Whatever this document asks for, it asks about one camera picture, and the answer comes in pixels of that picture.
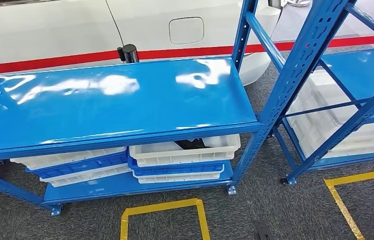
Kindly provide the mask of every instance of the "black object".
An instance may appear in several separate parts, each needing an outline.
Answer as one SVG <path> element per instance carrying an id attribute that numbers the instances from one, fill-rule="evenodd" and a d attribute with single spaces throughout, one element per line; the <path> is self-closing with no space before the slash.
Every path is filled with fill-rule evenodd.
<path id="1" fill-rule="evenodd" d="M 196 138 L 193 141 L 180 140 L 180 141 L 175 141 L 175 143 L 178 144 L 178 146 L 180 146 L 184 150 L 211 148 L 211 146 L 205 146 L 201 138 Z"/>
<path id="2" fill-rule="evenodd" d="M 280 184 L 288 184 L 287 178 L 286 177 L 285 178 L 281 178 L 280 179 Z"/>
<path id="3" fill-rule="evenodd" d="M 121 47 L 118 47 L 118 54 L 119 54 L 119 58 L 121 59 L 121 61 L 124 62 L 125 61 L 125 55 L 123 54 L 123 51 L 122 51 Z"/>
<path id="4" fill-rule="evenodd" d="M 127 64 L 138 63 L 137 47 L 133 44 L 127 44 L 122 48 L 123 55 Z"/>
<path id="5" fill-rule="evenodd" d="M 255 240 L 275 240 L 268 225 L 263 220 L 253 220 Z"/>

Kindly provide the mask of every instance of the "blue plastic tray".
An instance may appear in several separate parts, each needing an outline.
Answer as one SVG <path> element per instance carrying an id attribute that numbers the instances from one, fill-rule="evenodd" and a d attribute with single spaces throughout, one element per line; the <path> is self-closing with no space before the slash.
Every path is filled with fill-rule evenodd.
<path id="1" fill-rule="evenodd" d="M 128 167 L 134 171 L 134 174 L 136 176 L 218 172 L 218 171 L 222 171 L 225 162 L 226 162 L 225 160 L 221 160 L 221 161 L 139 167 L 137 165 L 137 160 L 133 159 L 131 156 L 128 156 Z"/>
<path id="2" fill-rule="evenodd" d="M 36 170 L 30 170 L 28 168 L 25 168 L 25 171 L 27 173 L 37 174 L 42 179 L 48 179 L 66 174 L 72 174 L 118 164 L 125 164 L 127 162 L 128 156 L 128 150 L 125 150 L 108 155 L 92 157 L 81 161 L 39 168 Z"/>

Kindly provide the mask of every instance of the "shelf surface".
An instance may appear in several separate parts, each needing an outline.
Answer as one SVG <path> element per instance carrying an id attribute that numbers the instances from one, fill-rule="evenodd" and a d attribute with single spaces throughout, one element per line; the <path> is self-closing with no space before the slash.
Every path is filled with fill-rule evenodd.
<path id="1" fill-rule="evenodd" d="M 231 163 L 226 160 L 224 162 L 224 171 L 220 174 L 220 178 L 214 180 L 140 184 L 138 179 L 132 175 L 132 172 L 127 172 L 60 187 L 53 187 L 48 184 L 44 194 L 44 202 L 47 204 L 68 203 L 122 195 L 226 185 L 232 182 L 232 173 Z"/>
<path id="2" fill-rule="evenodd" d="M 5 158 L 123 146 L 126 139 L 142 144 L 151 135 L 160 135 L 154 142 L 185 139 L 164 138 L 174 132 L 241 133 L 246 125 L 256 130 L 259 123 L 230 57 L 0 76 Z M 59 149 L 68 144 L 73 148 Z"/>
<path id="3" fill-rule="evenodd" d="M 326 54 L 321 65 L 351 100 L 374 95 L 374 49 Z"/>

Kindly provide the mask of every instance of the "stacked trays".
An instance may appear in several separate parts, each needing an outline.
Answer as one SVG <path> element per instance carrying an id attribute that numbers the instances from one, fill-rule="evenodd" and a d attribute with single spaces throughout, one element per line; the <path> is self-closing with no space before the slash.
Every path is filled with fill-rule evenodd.
<path id="1" fill-rule="evenodd" d="M 350 102 L 350 99 L 324 70 L 315 71 L 305 82 L 288 114 Z M 310 156 L 355 112 L 354 105 L 288 117 L 305 157 Z M 374 123 L 351 133 L 324 158 L 374 153 Z"/>
<path id="2" fill-rule="evenodd" d="M 130 172 L 126 147 L 11 159 L 54 187 Z"/>
<path id="3" fill-rule="evenodd" d="M 218 179 L 241 146 L 238 134 L 203 138 L 209 148 L 184 150 L 174 142 L 129 147 L 128 166 L 141 184 Z"/>

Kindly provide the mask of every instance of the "white plastic tray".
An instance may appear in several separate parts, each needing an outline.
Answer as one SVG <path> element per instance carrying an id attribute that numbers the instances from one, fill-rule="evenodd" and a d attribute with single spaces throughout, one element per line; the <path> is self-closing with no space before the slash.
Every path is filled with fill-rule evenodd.
<path id="1" fill-rule="evenodd" d="M 11 162 L 18 164 L 23 164 L 27 166 L 30 170 L 36 170 L 46 167 L 51 167 L 55 165 L 65 164 L 76 162 L 84 159 L 95 158 L 99 156 L 104 156 L 107 154 L 115 154 L 123 152 L 126 150 L 126 147 L 114 147 L 106 149 L 97 149 L 91 151 L 76 151 L 68 153 L 59 153 L 59 154 L 50 154 L 42 156 L 28 156 L 20 158 L 11 158 Z"/>
<path id="2" fill-rule="evenodd" d="M 220 177 L 221 172 L 224 171 L 224 168 L 225 166 L 222 167 L 221 171 L 176 173 L 147 176 L 136 176 L 134 172 L 132 172 L 132 175 L 135 178 L 137 178 L 138 182 L 141 184 L 212 180 L 218 179 Z"/>
<path id="3" fill-rule="evenodd" d="M 130 171 L 131 169 L 128 167 L 128 164 L 123 163 L 113 166 L 96 168 L 88 171 L 80 171 L 61 176 L 50 177 L 46 179 L 40 178 L 40 181 L 50 183 L 51 185 L 53 185 L 53 187 L 61 187 L 69 184 L 76 184 L 94 179 L 100 179 L 116 174 L 124 174 Z"/>
<path id="4" fill-rule="evenodd" d="M 149 167 L 229 160 L 241 146 L 239 134 L 206 137 L 203 142 L 209 148 L 183 150 L 171 141 L 130 146 L 129 154 L 139 167 Z"/>
<path id="5" fill-rule="evenodd" d="M 324 70 L 313 73 L 305 82 L 288 113 L 349 102 L 350 99 Z M 312 154 L 337 131 L 355 112 L 352 106 L 312 112 L 287 118 L 305 157 Z M 374 123 L 351 133 L 324 158 L 374 153 Z"/>

